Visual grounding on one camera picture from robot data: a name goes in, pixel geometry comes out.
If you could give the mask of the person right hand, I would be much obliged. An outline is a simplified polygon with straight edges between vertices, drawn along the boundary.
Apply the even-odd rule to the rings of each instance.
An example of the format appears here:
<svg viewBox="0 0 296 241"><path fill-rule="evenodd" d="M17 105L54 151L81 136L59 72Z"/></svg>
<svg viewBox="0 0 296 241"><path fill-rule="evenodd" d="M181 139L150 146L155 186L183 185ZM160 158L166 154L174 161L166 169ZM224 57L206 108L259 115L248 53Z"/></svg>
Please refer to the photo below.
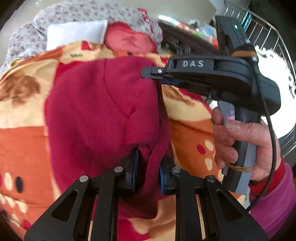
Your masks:
<svg viewBox="0 0 296 241"><path fill-rule="evenodd" d="M257 146L256 164L250 180L258 184L266 180L271 172L273 149L268 126L260 123L243 123L228 120L223 124L223 116L218 108L212 111L214 126L214 144L216 149L215 163L223 169L227 163L234 164L238 160L238 152L233 148L236 141L248 142Z"/></svg>

